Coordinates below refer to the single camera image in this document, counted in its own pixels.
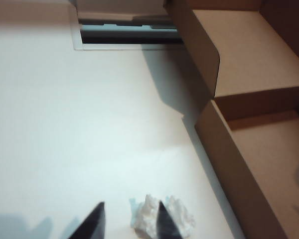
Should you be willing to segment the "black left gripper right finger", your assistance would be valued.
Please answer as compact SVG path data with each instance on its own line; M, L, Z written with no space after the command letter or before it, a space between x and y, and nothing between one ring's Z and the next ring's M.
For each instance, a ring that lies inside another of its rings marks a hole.
M156 235L158 239L181 239L182 236L168 213L163 202L159 202L157 219L156 219Z

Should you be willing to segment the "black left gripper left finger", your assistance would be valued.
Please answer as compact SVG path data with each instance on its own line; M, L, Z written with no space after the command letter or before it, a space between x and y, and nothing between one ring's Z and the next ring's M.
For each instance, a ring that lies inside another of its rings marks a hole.
M79 227L71 234L70 239L104 239L106 227L105 202L100 202Z

